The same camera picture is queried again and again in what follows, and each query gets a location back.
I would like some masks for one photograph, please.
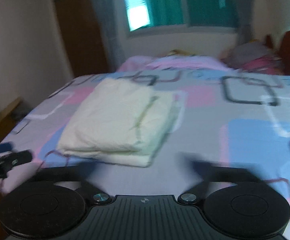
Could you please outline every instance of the bed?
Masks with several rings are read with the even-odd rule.
[[[17,150],[34,152],[31,163],[9,172],[2,188],[5,193],[42,166],[81,161],[55,148],[80,103],[109,77],[176,91],[184,107],[151,166],[101,163],[91,182],[111,195],[177,197],[199,180],[183,163],[181,153],[189,153],[251,168],[290,203],[290,76],[186,68],[82,76],[50,95],[4,140],[14,142]],[[290,239],[290,222],[284,236]]]

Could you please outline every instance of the ribbed black surface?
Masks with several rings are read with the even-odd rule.
[[[173,196],[117,196],[92,208],[80,226],[55,240],[230,240],[210,227],[197,208]],[[272,240],[283,240],[275,237]]]

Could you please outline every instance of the metal screw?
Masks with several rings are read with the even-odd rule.
[[[95,194],[93,196],[93,199],[96,202],[104,202],[104,201],[107,201],[109,199],[109,196],[105,193],[98,193],[98,194]]]
[[[180,198],[185,202],[193,202],[196,200],[196,196],[190,193],[182,194]]]

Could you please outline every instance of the patterned bedsheet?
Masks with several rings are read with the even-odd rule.
[[[82,76],[35,108],[5,141],[18,150],[32,149],[32,163],[9,172],[9,192],[46,166],[65,166],[54,149],[80,103],[104,78],[129,78],[156,90],[177,91],[184,103],[178,124],[147,168],[100,164],[90,180],[111,195],[176,197],[198,182],[180,152],[228,166],[252,168],[290,203],[290,76],[241,74],[235,71],[165,69]],[[285,231],[290,240],[290,223]]]

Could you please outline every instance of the gray cloth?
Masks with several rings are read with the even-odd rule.
[[[225,63],[231,68],[241,68],[244,64],[272,53],[259,41],[236,46]]]
[[[108,64],[111,71],[116,71],[124,63],[125,56],[117,37],[116,19],[113,0],[91,0],[101,27]]]
[[[236,3],[237,13],[240,26],[238,28],[237,44],[241,45],[253,39],[252,20],[254,0],[234,0]]]

